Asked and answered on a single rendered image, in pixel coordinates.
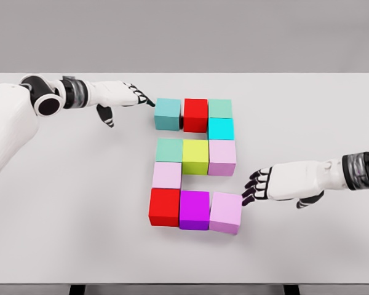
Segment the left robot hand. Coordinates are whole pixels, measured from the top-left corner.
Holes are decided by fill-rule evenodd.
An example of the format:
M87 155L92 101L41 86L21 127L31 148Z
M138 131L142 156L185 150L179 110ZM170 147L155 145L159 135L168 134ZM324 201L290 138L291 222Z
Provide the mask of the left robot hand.
M154 108L156 105L135 85L122 81L97 82L90 97L97 104L96 109L101 121L110 128L114 127L112 107L147 104Z

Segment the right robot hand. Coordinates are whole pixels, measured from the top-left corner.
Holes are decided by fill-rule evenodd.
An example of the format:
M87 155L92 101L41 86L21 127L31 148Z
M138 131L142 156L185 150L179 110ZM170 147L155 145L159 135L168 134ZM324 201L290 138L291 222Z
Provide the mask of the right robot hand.
M301 209L318 202L325 190L317 182L318 165L316 161L299 161L255 171L245 185L242 205L245 207L256 200L297 199L296 207Z

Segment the teal cube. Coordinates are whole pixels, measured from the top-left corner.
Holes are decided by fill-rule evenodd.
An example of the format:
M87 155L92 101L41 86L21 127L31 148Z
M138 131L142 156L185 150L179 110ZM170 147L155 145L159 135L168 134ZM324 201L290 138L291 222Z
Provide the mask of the teal cube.
M154 110L157 130L180 130L181 101L179 99L158 98Z

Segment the pink cube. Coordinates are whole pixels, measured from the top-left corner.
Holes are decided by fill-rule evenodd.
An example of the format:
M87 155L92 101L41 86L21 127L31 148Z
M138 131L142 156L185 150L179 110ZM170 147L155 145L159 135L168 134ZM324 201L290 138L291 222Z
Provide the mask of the pink cube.
M214 192L210 209L209 230L237 235L242 214L242 196Z
M155 162L152 188L180 189L182 166L179 162Z
M234 140L209 141L208 175L232 176L237 163Z

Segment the sea-green cube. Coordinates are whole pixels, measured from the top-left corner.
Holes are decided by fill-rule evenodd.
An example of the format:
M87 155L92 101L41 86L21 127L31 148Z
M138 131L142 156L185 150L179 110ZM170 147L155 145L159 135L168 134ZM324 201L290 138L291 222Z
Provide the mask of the sea-green cube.
M209 99L208 116L209 118L232 118L231 100Z
M156 162L182 162L183 140L159 138L156 148Z

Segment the red cube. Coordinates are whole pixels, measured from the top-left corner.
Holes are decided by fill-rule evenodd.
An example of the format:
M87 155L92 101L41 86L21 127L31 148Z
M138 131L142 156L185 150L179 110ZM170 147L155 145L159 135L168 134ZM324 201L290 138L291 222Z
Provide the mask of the red cube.
M208 123L208 100L184 99L183 130L190 133L206 133Z
M179 214L179 189L151 189L148 217L152 226L178 227Z

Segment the cyan cube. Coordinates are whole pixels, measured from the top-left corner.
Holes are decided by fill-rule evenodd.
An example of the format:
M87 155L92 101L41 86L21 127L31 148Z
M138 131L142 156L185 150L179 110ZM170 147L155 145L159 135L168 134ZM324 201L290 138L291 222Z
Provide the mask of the cyan cube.
M209 140L234 140L234 121L232 118L209 118L207 138Z

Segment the yellow-green cube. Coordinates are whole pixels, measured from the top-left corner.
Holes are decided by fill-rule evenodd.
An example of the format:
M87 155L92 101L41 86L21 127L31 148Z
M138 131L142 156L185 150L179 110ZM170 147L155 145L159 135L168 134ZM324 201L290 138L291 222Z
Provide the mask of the yellow-green cube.
M207 175L209 144L207 140L183 140L182 174Z

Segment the magenta cube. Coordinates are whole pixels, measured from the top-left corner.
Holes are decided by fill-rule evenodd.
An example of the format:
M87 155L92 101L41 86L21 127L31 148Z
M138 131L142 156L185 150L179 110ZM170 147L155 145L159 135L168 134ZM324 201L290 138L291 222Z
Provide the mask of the magenta cube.
M210 222L210 193L186 191L180 194L179 228L182 230L208 230Z

